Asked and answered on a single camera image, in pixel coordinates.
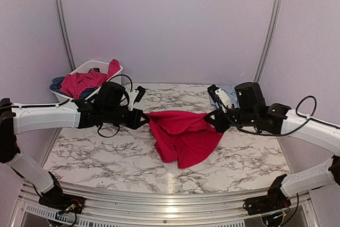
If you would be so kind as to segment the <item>light blue button shirt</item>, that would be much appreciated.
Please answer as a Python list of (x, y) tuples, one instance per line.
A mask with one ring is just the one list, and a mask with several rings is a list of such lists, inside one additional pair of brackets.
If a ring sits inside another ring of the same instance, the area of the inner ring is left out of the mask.
[(217, 86), (217, 85), (212, 85), (208, 88), (208, 94), (210, 97), (210, 104), (214, 108), (219, 108), (221, 106), (220, 104), (220, 99), (218, 97), (218, 93), (222, 96), (227, 96), (228, 99), (224, 104), (228, 106), (229, 108), (231, 107), (239, 107), (239, 102), (236, 96), (236, 91), (234, 86)]

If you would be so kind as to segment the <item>red t-shirt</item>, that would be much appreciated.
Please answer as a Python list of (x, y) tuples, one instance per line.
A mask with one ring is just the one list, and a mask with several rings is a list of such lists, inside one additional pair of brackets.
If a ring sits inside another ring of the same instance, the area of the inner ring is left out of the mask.
[(176, 162), (179, 169), (203, 162), (223, 137), (204, 120), (205, 113), (161, 111), (148, 113), (147, 117), (160, 159)]

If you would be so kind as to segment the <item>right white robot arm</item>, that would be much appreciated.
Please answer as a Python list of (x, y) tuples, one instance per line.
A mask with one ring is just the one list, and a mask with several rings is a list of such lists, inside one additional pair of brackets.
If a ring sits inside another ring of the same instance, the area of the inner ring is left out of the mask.
[(339, 184), (339, 126), (280, 103), (268, 106), (257, 82), (245, 82), (235, 87), (238, 107), (234, 107), (228, 95), (216, 85), (211, 85), (207, 91), (218, 108), (208, 113), (205, 121), (218, 133), (224, 133), (230, 127), (249, 133), (247, 127), (253, 127), (254, 136), (292, 137), (333, 153), (330, 159), (317, 166), (277, 177), (263, 198), (263, 205), (268, 210), (276, 209), (284, 198), (299, 192)]

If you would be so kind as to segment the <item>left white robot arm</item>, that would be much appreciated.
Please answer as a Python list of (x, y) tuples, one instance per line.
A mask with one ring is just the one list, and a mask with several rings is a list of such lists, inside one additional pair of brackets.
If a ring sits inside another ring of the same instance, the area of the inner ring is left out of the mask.
[(104, 83), (91, 100), (73, 99), (54, 104), (23, 105), (8, 98), (1, 100), (1, 163), (8, 165), (30, 181), (55, 208), (67, 204), (67, 196), (55, 178), (29, 155), (21, 152), (17, 135), (45, 129), (101, 128), (111, 124), (136, 130), (149, 122), (134, 104), (144, 96), (142, 86), (126, 91), (115, 82)]

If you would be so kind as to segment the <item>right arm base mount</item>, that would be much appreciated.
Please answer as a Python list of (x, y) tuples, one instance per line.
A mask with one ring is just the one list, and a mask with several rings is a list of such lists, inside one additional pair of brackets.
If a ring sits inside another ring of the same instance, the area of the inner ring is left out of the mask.
[(286, 197), (278, 197), (276, 195), (265, 195), (248, 198), (243, 203), (243, 209), (248, 215), (257, 215), (276, 211), (283, 208), (289, 208), (291, 201)]

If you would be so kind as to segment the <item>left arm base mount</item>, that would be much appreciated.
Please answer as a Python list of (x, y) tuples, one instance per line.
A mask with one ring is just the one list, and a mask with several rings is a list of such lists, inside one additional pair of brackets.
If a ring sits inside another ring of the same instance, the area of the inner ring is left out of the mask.
[(81, 214), (84, 206), (85, 198), (76, 195), (62, 194), (56, 197), (54, 201), (48, 200), (47, 197), (40, 197), (38, 203), (50, 208), (57, 209), (62, 213)]

